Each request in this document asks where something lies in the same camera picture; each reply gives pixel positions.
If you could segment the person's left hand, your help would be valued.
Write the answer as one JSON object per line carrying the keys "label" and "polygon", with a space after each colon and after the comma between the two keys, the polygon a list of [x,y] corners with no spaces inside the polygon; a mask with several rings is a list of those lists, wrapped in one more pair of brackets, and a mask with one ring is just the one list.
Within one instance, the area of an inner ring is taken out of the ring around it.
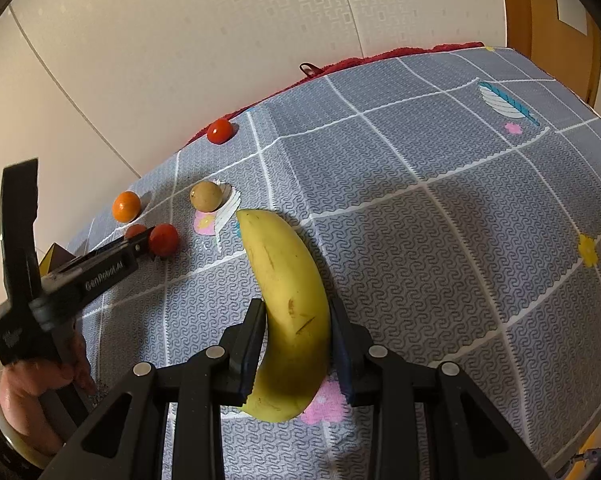
{"label": "person's left hand", "polygon": [[18,361],[7,365],[0,380],[0,408],[6,422],[31,448],[52,457],[63,446],[62,439],[46,420],[40,396],[68,385],[94,394],[84,336],[75,332],[72,358],[68,364],[47,360]]}

